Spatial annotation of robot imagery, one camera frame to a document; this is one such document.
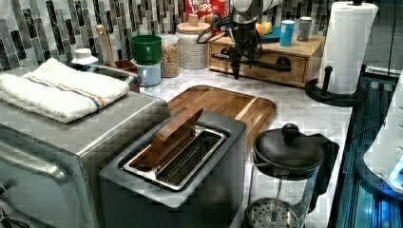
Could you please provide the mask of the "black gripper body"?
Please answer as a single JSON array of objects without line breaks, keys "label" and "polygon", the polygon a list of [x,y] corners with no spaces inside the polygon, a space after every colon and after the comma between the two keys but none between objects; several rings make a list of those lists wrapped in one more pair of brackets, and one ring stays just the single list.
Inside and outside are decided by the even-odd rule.
[{"label": "black gripper body", "polygon": [[231,47],[234,47],[236,51],[243,53],[247,48],[254,48],[255,59],[260,57],[261,41],[254,21],[246,24],[231,22],[228,33],[234,43]]}]

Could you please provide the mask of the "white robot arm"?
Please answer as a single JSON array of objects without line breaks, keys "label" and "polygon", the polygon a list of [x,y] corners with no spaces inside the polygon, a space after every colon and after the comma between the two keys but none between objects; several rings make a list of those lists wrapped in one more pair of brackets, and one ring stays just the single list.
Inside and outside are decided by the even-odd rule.
[{"label": "white robot arm", "polygon": [[267,10],[283,0],[231,0],[229,36],[234,45],[228,49],[233,75],[240,76],[241,59],[256,62],[261,55],[261,38],[256,23]]}]

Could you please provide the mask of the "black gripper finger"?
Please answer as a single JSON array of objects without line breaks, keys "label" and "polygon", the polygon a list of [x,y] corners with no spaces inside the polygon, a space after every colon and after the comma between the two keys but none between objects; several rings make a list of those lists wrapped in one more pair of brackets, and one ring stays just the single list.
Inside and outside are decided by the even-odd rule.
[{"label": "black gripper finger", "polygon": [[240,77],[240,56],[235,54],[231,63],[234,78],[237,80]]},{"label": "black gripper finger", "polygon": [[253,62],[255,60],[255,49],[253,47],[249,47],[243,52],[243,55],[248,62]]}]

